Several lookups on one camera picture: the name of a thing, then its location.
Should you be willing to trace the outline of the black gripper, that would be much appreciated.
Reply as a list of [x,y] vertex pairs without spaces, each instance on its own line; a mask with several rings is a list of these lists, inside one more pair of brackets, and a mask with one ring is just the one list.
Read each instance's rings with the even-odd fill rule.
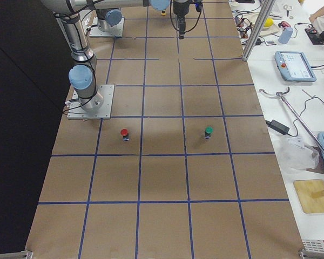
[[188,14],[190,2],[187,0],[173,1],[173,13],[176,17],[177,29],[179,29],[179,39],[184,39],[186,20],[185,16]]

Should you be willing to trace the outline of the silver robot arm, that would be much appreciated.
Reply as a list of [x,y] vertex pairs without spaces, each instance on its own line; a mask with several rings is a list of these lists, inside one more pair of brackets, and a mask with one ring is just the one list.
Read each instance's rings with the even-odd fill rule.
[[96,80],[97,57],[89,47],[87,37],[80,21],[80,12],[89,9],[95,11],[98,27],[102,32],[110,32],[112,28],[123,21],[121,8],[151,6],[163,11],[170,8],[170,14],[175,14],[172,25],[183,39],[186,29],[186,15],[190,5],[197,12],[203,9],[202,1],[43,1],[52,11],[71,49],[75,66],[69,72],[69,81],[78,95],[75,107],[67,110],[68,114],[76,113],[77,118],[99,118],[99,111],[105,107],[108,98],[101,93],[103,88]]
[[122,20],[122,12],[119,9],[97,9],[97,25],[100,31],[109,32],[109,30],[118,25]]

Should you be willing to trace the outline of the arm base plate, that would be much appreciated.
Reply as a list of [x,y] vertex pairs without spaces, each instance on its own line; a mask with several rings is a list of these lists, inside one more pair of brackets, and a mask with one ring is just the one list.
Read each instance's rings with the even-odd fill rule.
[[68,119],[110,119],[114,96],[114,85],[98,85],[96,95],[89,101],[79,99],[75,90],[72,93]]
[[98,21],[98,17],[94,17],[89,36],[121,38],[123,36],[124,19],[125,17],[122,17],[121,21],[117,25],[111,26],[105,20]]

